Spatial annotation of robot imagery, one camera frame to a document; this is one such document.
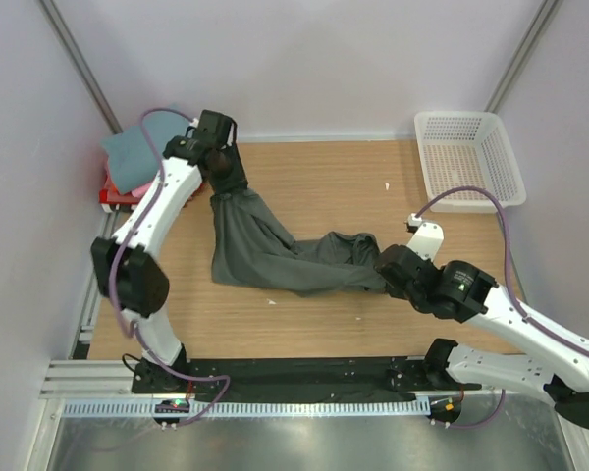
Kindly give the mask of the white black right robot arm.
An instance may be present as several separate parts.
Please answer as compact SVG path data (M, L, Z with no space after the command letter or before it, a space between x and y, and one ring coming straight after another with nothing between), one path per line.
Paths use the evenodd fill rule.
M436 389L493 386L543 401L567 421L589 430L589 340L522 303L484 271L463 261L436 267L404 245L387 248L375 263L388 294L441 320L489 331L519 349L517 355L481 351L436 339L422 365Z

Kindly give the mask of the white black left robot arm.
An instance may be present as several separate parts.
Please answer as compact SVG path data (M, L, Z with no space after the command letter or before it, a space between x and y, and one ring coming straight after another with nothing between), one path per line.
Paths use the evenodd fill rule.
M146 128L146 118L156 113L188 121L187 132L162 150ZM188 368L179 362L184 346L168 317L170 281L159 255L184 205L199 190L208 159L238 154L238 124L211 110L192 119L177 110L154 108L142 114L139 128L157 165L155 177L124 224L108 237L97 237L90 254L98 290L113 306L121 332L138 341L146 361L157 364L155 382L175 393L187 384Z

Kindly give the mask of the dark grey t shirt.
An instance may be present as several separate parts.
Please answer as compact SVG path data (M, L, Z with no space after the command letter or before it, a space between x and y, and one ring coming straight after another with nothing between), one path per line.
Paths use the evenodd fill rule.
M251 189L215 194L210 204L215 283L280 289L303 297L386 290L374 269L380 249L372 234L329 232L318 239L297 239Z

